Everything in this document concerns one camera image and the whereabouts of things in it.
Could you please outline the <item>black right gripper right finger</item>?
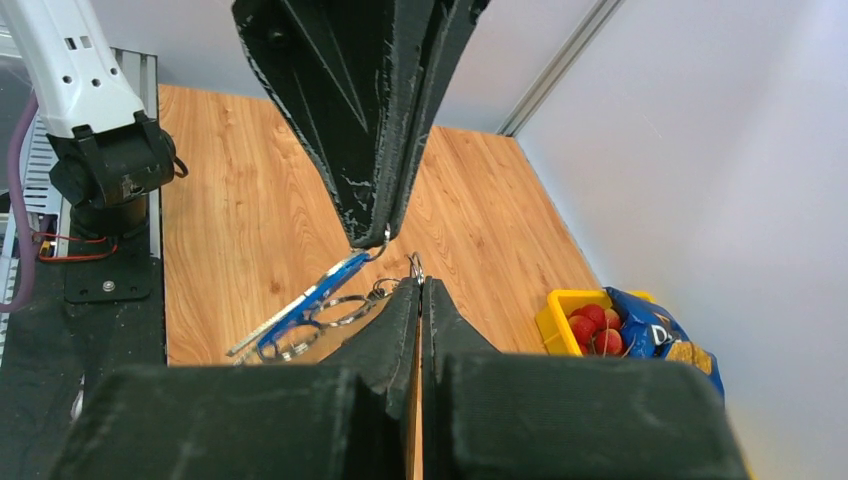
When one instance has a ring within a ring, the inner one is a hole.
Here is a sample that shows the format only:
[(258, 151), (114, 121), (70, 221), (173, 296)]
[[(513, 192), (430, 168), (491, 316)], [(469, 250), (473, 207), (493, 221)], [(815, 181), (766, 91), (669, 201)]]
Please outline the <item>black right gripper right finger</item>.
[(723, 398), (659, 359), (504, 353), (422, 287), (427, 479), (748, 479)]

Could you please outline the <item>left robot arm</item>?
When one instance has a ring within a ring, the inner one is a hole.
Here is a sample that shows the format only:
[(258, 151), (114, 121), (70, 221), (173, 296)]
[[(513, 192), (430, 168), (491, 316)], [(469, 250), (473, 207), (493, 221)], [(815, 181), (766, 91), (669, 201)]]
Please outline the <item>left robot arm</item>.
[[(483, 1), (236, 1), (247, 63), (317, 169), (349, 245), (404, 220), (436, 113)], [(170, 182), (176, 150), (127, 82), (87, 1), (5, 1), (58, 161), (103, 219)]]

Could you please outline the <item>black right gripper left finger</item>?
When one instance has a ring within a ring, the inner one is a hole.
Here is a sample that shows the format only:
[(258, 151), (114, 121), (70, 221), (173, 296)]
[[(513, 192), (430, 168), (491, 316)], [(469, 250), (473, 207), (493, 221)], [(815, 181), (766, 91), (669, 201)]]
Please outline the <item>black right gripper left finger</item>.
[(421, 288), (316, 364), (128, 367), (107, 377), (54, 479), (403, 479)]

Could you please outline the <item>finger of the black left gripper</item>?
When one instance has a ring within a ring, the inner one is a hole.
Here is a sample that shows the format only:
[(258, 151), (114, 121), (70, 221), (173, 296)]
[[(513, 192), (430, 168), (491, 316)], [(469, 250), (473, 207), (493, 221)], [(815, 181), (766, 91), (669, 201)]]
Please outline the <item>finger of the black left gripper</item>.
[(400, 233), (436, 113), (471, 35), (489, 0), (433, 3), (414, 76), (410, 123), (400, 150), (396, 191), (389, 216), (390, 238)]
[(317, 169), (348, 243), (397, 236), (420, 155), (413, 125), (430, 1), (236, 1), (255, 76)]

